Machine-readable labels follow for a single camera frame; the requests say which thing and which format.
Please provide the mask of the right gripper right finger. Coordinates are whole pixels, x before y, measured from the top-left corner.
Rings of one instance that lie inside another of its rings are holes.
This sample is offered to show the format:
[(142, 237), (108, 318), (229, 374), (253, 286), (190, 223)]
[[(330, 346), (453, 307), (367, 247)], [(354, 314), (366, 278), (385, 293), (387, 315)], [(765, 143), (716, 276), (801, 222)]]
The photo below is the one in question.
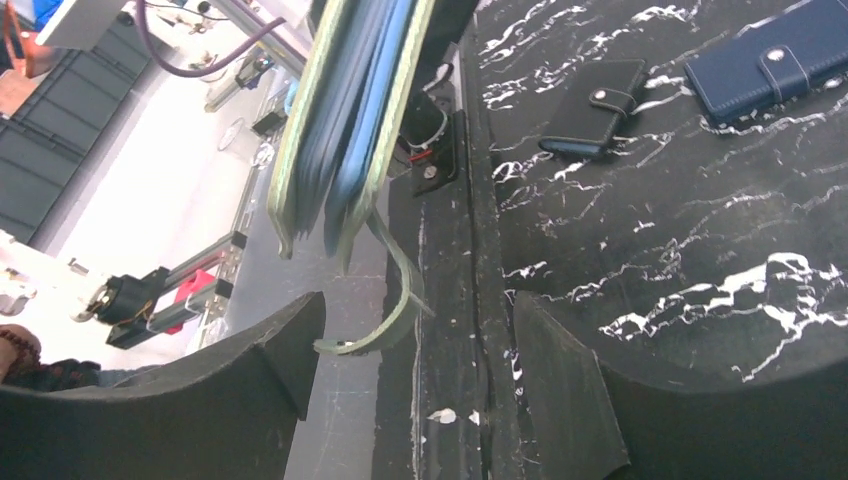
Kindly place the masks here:
[(847, 364), (736, 385), (612, 340), (583, 342), (543, 297), (513, 307), (547, 479), (843, 479)]

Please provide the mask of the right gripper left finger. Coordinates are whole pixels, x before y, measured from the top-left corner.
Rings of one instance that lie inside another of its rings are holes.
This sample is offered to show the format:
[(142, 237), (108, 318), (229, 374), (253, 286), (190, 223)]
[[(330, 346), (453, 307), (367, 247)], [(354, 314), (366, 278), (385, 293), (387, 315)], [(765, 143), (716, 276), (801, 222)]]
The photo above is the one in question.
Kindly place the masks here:
[(109, 388), (1, 390), (5, 479), (280, 479), (325, 329), (306, 293), (260, 323)]

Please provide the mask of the green card holder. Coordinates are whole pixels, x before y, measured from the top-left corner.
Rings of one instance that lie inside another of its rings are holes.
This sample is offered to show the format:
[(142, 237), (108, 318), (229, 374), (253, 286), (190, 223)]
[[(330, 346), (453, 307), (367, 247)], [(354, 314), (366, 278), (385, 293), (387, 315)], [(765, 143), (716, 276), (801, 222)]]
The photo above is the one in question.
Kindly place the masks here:
[(431, 1), (329, 1), (276, 155), (267, 212), (279, 254), (323, 230), (324, 250), (347, 271), (368, 228), (399, 271), (396, 306), (364, 338), (318, 340), (322, 354), (392, 347), (427, 312), (423, 278), (392, 237), (376, 203), (386, 181), (422, 49)]

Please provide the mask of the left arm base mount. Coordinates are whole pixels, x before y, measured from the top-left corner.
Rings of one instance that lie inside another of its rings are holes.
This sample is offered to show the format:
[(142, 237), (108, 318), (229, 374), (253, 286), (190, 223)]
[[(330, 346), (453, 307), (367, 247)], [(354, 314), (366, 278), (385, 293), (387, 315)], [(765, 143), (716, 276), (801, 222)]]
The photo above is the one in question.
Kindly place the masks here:
[(456, 180), (464, 159), (464, 111), (456, 105), (456, 61), (445, 58), (407, 101), (398, 142), (414, 198)]

